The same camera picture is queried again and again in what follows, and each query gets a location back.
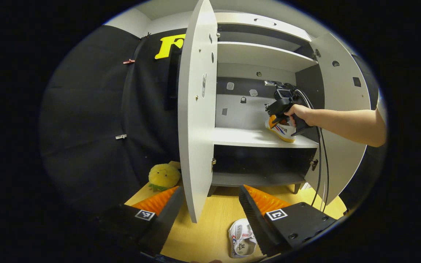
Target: yellow sign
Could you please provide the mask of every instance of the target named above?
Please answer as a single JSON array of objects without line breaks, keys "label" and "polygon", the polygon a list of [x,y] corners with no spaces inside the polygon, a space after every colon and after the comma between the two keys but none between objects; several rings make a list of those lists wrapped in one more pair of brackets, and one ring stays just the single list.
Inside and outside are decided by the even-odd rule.
[{"label": "yellow sign", "polygon": [[159,58],[168,58],[170,55],[170,49],[172,48],[173,44],[175,44],[178,48],[182,48],[185,35],[186,34],[162,37],[160,40],[162,41],[162,46],[160,46],[159,53],[155,55],[155,59],[158,60]]}]

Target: shoe on shelf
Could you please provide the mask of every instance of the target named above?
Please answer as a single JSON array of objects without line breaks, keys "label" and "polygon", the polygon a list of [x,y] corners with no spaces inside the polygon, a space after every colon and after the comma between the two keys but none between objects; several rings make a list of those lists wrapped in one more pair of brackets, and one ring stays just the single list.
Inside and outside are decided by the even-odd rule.
[{"label": "shoe on shelf", "polygon": [[248,219],[236,220],[228,230],[231,258],[244,258],[254,253],[258,244]]},{"label": "shoe on shelf", "polygon": [[277,134],[280,139],[286,142],[294,142],[295,136],[290,136],[297,131],[297,128],[290,126],[289,122],[284,121],[284,124],[281,123],[272,123],[276,119],[275,115],[271,115],[269,120],[266,120],[266,128]]}]

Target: cabinet door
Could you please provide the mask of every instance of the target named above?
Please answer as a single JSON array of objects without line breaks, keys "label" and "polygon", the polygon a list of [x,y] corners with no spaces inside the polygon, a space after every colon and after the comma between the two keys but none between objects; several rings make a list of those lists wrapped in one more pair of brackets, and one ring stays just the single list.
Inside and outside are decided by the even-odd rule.
[{"label": "cabinet door", "polygon": [[217,82],[217,20],[199,0],[183,43],[178,81],[178,138],[183,186],[197,223],[212,182]]},{"label": "cabinet door", "polygon": [[[324,107],[327,110],[371,109],[364,77],[351,53],[329,33],[312,40],[310,45],[321,55],[317,58],[324,82]],[[323,130],[323,135],[329,161],[329,203],[342,192],[353,177],[363,158],[366,145],[347,140],[327,130]],[[323,196],[327,187],[324,150],[322,155],[319,196]],[[319,151],[314,158],[319,160]],[[314,171],[309,169],[305,177],[314,189],[318,183],[318,169],[319,165]]]}]

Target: yellow plush toy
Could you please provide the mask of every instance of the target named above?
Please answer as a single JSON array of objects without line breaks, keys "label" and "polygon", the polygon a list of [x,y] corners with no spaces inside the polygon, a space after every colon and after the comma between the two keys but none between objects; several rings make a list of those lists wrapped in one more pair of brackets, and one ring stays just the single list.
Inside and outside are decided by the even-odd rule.
[{"label": "yellow plush toy", "polygon": [[181,177],[179,168],[180,163],[175,161],[154,165],[149,172],[149,187],[152,187],[154,192],[174,187]]}]

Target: wooden floor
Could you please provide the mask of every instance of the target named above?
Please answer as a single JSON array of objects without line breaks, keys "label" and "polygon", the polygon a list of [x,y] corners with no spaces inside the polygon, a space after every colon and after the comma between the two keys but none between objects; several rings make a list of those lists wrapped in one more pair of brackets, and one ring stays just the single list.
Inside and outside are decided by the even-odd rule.
[{"label": "wooden floor", "polygon": [[[266,193],[276,196],[290,204],[306,202],[311,204],[315,190],[309,188],[293,194],[294,185],[276,187],[257,187]],[[170,231],[168,239],[162,249],[162,255],[178,260],[207,263],[214,259],[227,262],[251,262],[264,258],[259,249],[246,258],[230,258],[230,242],[227,231],[232,223],[246,218],[243,208],[238,200],[239,188],[218,187],[211,197],[208,197],[197,224],[191,222],[186,202],[182,205],[180,213]],[[150,190],[147,185],[142,187],[125,204],[133,205],[157,193]],[[321,199],[317,198],[314,207],[319,208]],[[346,207],[339,197],[336,197],[325,210],[325,213],[335,219],[340,218]]]}]

